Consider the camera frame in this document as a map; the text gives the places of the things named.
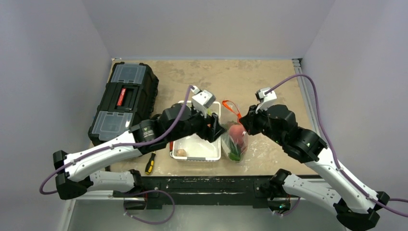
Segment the pink peach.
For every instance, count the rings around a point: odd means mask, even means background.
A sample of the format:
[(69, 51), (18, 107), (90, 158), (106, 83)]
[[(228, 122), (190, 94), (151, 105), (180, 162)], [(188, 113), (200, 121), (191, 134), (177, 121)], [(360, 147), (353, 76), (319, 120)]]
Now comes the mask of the pink peach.
[(229, 137), (235, 145), (241, 147), (247, 145), (248, 138), (246, 136), (246, 130), (241, 124), (235, 124), (229, 128)]

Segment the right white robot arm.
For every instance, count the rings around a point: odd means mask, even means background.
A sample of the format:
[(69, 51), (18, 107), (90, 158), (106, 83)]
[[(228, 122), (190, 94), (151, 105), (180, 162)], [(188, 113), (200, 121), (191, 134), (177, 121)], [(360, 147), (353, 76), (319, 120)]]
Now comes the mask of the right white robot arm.
[(387, 204), (389, 195), (365, 186), (335, 161), (327, 143), (314, 131), (298, 126), (295, 113), (287, 106), (277, 104), (258, 112), (252, 105), (239, 122), (249, 135), (261, 133), (270, 138), (289, 157), (314, 170), (330, 185), (321, 187), (279, 169), (270, 180), (274, 195), (287, 193), (313, 202), (334, 214), (351, 231), (367, 231), (377, 225), (380, 219), (377, 203)]

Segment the clear orange zip bag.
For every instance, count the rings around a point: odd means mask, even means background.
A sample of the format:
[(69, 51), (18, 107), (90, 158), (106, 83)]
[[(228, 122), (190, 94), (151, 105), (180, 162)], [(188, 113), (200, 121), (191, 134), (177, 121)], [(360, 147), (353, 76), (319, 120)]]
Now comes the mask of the clear orange zip bag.
[(230, 161), (239, 163), (247, 151), (249, 135), (240, 123), (242, 114), (238, 106), (230, 100), (223, 100), (221, 105), (221, 125), (226, 129), (226, 133), (221, 136), (222, 152)]

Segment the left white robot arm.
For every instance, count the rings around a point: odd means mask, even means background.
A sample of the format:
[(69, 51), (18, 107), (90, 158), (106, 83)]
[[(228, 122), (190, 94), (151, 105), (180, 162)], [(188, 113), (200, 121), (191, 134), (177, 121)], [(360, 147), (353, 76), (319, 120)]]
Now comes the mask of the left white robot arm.
[(196, 134), (209, 143), (226, 133), (216, 113), (202, 115), (176, 103), (156, 118), (141, 121), (118, 137), (88, 150), (53, 153), (56, 191), (63, 200), (84, 195), (95, 183), (91, 175), (103, 167), (166, 148), (168, 143)]

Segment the green leafy vegetable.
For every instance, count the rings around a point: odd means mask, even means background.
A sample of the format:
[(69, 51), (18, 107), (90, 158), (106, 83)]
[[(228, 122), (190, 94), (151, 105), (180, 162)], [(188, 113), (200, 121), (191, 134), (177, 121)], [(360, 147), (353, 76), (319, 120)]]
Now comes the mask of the green leafy vegetable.
[(240, 162), (242, 160), (242, 147), (239, 145), (228, 144), (227, 145), (227, 157), (231, 161)]

